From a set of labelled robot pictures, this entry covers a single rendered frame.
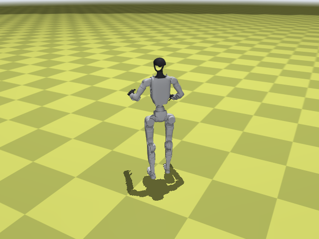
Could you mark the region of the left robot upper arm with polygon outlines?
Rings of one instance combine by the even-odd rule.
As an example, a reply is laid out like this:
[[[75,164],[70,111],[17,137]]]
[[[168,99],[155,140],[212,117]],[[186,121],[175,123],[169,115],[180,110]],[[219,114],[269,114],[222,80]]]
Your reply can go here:
[[[139,101],[140,100],[140,96],[141,94],[145,91],[146,87],[150,86],[152,79],[151,78],[147,78],[147,79],[143,79],[141,85],[139,86],[136,95],[134,96],[133,100],[135,101]]]

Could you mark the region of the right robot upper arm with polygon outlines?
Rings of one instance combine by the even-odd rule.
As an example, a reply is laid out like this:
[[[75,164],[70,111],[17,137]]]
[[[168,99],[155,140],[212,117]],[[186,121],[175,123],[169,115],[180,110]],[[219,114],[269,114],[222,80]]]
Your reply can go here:
[[[173,76],[170,76],[170,80],[171,80],[171,84],[173,84],[173,87],[174,87],[175,90],[177,91],[176,96],[177,96],[178,98],[183,97],[183,96],[184,96],[184,93],[183,93],[183,91],[182,91],[182,89],[181,89],[181,86],[180,86],[178,80],[177,80],[175,77],[173,77]]]

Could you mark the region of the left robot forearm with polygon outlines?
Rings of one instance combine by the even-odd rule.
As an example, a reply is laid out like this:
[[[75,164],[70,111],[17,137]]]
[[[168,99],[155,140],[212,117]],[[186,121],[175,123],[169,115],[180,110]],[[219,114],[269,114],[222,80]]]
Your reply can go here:
[[[136,94],[131,93],[131,94],[130,94],[130,98],[133,100],[133,98],[134,98],[135,95],[136,95]],[[133,100],[133,101],[134,101],[134,100]]]

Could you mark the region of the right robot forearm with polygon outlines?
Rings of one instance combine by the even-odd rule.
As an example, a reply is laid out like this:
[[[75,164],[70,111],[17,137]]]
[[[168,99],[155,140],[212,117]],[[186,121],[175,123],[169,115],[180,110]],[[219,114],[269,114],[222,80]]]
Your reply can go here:
[[[173,100],[177,100],[177,99],[179,99],[177,96],[176,96],[176,94],[174,94],[174,96],[173,97],[171,97]]]

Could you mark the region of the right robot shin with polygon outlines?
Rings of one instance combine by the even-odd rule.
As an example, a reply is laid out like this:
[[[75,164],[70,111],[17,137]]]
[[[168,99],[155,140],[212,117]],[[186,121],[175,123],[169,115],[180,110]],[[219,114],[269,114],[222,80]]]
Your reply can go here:
[[[172,141],[171,141],[171,149],[165,149],[166,170],[167,168],[169,169],[171,157],[172,157]]]

